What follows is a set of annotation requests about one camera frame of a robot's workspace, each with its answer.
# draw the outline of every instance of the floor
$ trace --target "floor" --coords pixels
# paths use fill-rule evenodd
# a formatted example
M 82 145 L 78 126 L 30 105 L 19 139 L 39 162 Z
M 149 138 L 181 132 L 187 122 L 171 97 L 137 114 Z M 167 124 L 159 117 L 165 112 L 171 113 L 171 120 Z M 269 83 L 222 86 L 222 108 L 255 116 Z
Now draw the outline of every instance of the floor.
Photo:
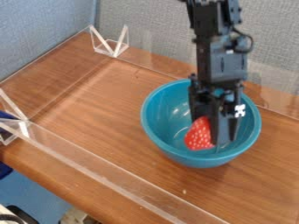
M 71 205 L 14 171 L 0 180 L 0 204 L 21 207 L 41 224 L 55 224 Z

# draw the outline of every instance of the bowl rim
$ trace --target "bowl rim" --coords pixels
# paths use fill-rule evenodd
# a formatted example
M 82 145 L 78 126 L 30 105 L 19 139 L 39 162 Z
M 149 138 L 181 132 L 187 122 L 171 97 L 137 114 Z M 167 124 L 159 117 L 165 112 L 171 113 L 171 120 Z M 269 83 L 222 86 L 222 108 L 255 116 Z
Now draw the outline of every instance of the bowl rim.
M 207 161 L 207 160 L 213 160 L 215 161 L 215 159 L 225 159 L 225 158 L 234 158 L 235 156 L 238 156 L 239 154 L 242 154 L 255 143 L 255 141 L 258 140 L 259 137 L 259 133 L 262 130 L 262 118 L 261 118 L 261 114 L 259 114 L 259 110 L 258 110 L 258 106 L 257 104 L 251 101 L 251 99 L 247 97 L 246 94 L 242 95 L 242 99 L 247 102 L 251 110 L 253 110 L 253 115 L 254 115 L 254 131 L 250 135 L 250 137 L 247 138 L 247 140 L 239 145 L 237 146 L 235 149 L 229 150 L 229 151 L 223 151 L 221 153 L 215 153 L 215 154 L 206 154 L 206 155 L 199 155 L 197 154 L 198 151 L 194 152 L 194 155 L 183 155 L 181 153 L 181 151 L 173 147 L 170 144 L 167 144 L 161 137 L 153 132 L 150 125 L 149 125 L 149 121 L 146 119 L 146 113 L 147 113 L 147 109 L 149 109 L 149 105 L 150 102 L 153 100 L 153 98 L 167 88 L 178 85 L 178 84 L 185 84 L 189 83 L 190 80 L 189 79 L 183 79 L 183 80 L 175 80 L 171 81 L 170 83 L 162 85 L 147 97 L 145 100 L 145 104 L 142 107 L 142 112 L 141 112 L 141 116 L 142 116 L 142 125 L 145 127 L 145 132 L 149 135 L 150 139 L 154 141 L 154 143 L 159 146 L 159 148 L 166 152 L 170 153 L 173 155 L 175 155 L 177 157 L 181 158 L 187 158 L 190 160 L 202 160 L 202 161 Z

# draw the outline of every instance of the wooden surface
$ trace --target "wooden surface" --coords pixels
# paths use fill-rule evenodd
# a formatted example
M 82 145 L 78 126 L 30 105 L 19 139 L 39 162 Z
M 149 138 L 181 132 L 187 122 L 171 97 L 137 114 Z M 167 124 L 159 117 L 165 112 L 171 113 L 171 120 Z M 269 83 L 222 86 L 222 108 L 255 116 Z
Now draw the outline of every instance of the wooden surface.
M 90 47 L 90 37 L 79 35 L 2 84 L 33 120 L 225 221 L 294 224 L 299 214 L 299 122 L 261 109 L 263 130 L 253 148 L 219 168 L 183 167 L 155 147 L 139 120 L 147 95 L 174 78 L 95 54 Z M 141 59 L 139 53 L 147 54 L 130 49 L 123 57 Z M 170 62 L 165 57 L 147 57 L 153 62 L 143 63 L 151 62 L 177 77 L 193 70 L 185 64 L 169 67 L 162 63 Z M 255 101 L 265 100 L 261 92 L 270 100 L 271 91 L 247 84 Z M 286 101 L 298 102 L 297 97 L 286 96 Z M 274 103 L 280 111 L 298 115 L 292 102 L 289 108 L 267 102 Z M 81 159 L 77 153 L 70 157 Z M 3 148 L 0 159 L 105 224 L 169 223 L 25 141 Z

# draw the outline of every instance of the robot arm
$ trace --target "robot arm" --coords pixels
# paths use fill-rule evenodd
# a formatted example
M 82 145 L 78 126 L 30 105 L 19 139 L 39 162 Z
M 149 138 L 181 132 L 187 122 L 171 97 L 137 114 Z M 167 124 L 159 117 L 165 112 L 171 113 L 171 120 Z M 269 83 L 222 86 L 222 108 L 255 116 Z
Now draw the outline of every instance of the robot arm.
M 254 39 L 235 28 L 242 23 L 239 0 L 185 2 L 198 51 L 198 74 L 191 75 L 190 86 L 191 119 L 210 118 L 211 141 L 223 145 L 235 141 L 246 116 L 242 83 L 249 77 Z

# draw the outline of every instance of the blue bowl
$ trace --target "blue bowl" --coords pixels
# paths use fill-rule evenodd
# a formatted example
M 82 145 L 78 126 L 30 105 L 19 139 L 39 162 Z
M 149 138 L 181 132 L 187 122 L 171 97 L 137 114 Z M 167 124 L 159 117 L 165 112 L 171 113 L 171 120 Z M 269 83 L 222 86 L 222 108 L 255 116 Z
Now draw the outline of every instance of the blue bowl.
M 251 147 L 258 140 L 262 119 L 255 103 L 243 94 L 247 116 L 242 119 L 237 141 L 211 150 L 189 150 L 183 138 L 193 125 L 190 84 L 190 80 L 178 80 L 150 94 L 142 109 L 142 124 L 146 134 L 169 158 L 190 167 L 211 168 L 225 165 Z

